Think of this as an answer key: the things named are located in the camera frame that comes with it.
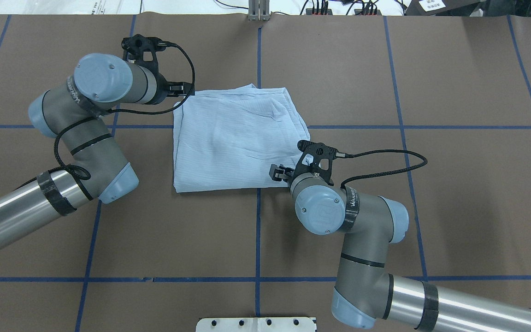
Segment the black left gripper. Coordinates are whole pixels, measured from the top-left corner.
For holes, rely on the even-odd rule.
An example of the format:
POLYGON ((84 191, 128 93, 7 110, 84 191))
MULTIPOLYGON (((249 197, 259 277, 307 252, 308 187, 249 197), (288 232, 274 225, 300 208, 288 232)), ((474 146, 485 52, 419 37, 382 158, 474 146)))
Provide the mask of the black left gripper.
POLYGON ((162 101, 168 97, 189 97, 195 95, 195 83, 194 82, 162 82, 162 101))

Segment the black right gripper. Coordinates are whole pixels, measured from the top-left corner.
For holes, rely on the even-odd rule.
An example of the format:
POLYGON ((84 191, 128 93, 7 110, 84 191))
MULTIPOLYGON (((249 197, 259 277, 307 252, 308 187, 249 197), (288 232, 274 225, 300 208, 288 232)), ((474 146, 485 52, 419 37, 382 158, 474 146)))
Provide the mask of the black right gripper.
POLYGON ((287 187, 290 187, 297 176, 294 168, 283 166, 282 164, 271 164, 269 170, 269 177, 275 182, 284 182, 287 187))

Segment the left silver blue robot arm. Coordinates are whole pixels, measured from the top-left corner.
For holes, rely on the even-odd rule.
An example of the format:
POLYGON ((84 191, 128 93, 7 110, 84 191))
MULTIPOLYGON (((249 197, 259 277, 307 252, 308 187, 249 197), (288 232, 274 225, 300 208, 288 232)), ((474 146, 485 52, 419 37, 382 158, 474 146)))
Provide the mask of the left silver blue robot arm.
POLYGON ((156 105, 194 95, 195 81, 168 82, 158 63, 93 53, 80 59, 65 83, 31 103, 32 126, 53 138, 58 166, 0 198, 0 250, 98 199, 116 201, 139 185, 103 118, 120 104, 156 105))

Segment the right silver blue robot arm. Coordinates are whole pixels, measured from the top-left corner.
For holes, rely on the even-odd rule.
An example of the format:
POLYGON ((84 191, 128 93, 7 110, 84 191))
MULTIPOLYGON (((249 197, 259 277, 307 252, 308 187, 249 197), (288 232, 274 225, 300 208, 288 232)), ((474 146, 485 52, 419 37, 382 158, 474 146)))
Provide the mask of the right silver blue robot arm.
POLYGON ((352 187, 333 187, 309 166, 272 164, 301 224, 316 235, 344 234, 331 301, 335 319, 354 328, 394 320, 419 332, 531 332, 531 308, 399 277, 385 268, 390 244, 404 239, 407 209, 352 187))

